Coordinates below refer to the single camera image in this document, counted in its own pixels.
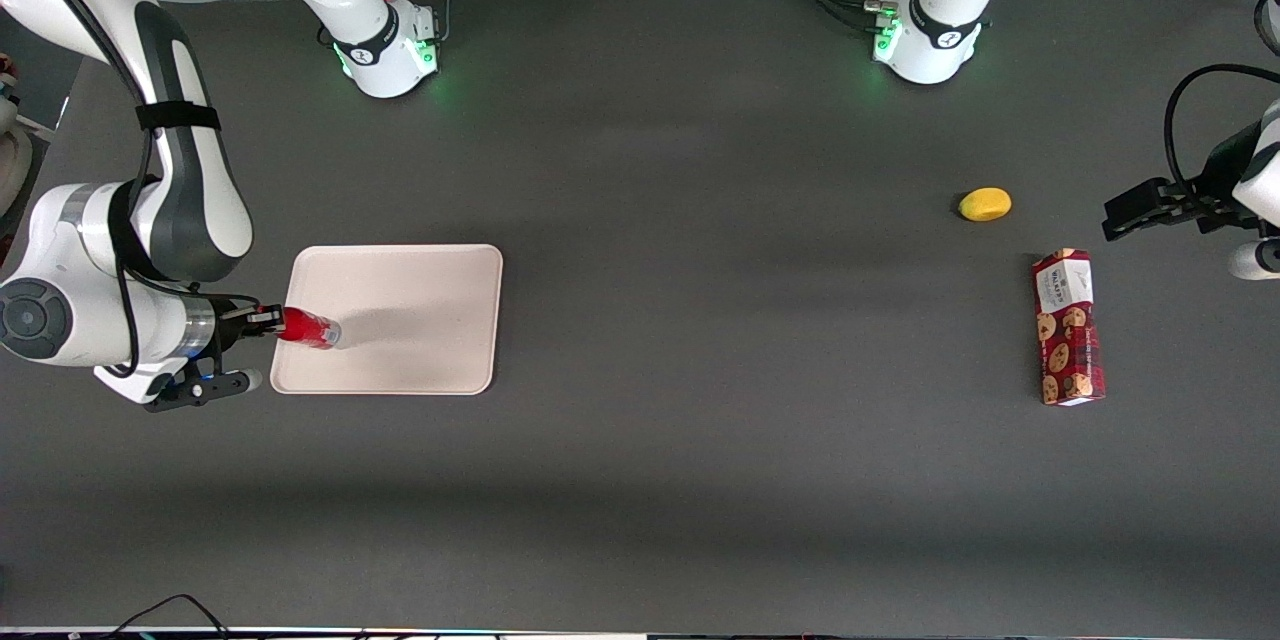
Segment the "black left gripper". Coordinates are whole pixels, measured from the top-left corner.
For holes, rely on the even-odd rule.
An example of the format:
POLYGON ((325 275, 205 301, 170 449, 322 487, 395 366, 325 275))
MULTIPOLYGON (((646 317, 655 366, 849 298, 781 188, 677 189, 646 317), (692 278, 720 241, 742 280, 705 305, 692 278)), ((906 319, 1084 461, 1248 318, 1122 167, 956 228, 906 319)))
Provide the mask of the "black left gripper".
MULTIPOLYGON (((1253 122, 1217 143, 1203 170, 1190 180, 1198 198, 1196 227, 1215 233, 1224 227, 1265 230, 1265 124, 1253 122)), ((1129 189, 1128 201, 1105 204, 1102 233, 1117 242, 1148 227, 1174 227, 1193 220, 1185 212, 1194 204, 1183 186, 1166 178, 1142 180, 1129 189)))

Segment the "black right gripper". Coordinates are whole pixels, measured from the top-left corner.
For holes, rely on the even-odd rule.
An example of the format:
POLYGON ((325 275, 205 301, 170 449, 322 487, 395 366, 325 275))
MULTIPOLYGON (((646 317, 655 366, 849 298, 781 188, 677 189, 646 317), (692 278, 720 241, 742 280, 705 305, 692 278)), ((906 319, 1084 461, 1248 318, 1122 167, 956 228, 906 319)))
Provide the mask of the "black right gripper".
POLYGON ((260 301, 248 294, 209 294, 207 300, 215 311, 212 339, 206 356, 212 361, 212 371, 206 379, 223 374, 223 356, 237 340, 257 337, 275 337, 284 330, 284 308, 282 306, 261 306, 260 301))

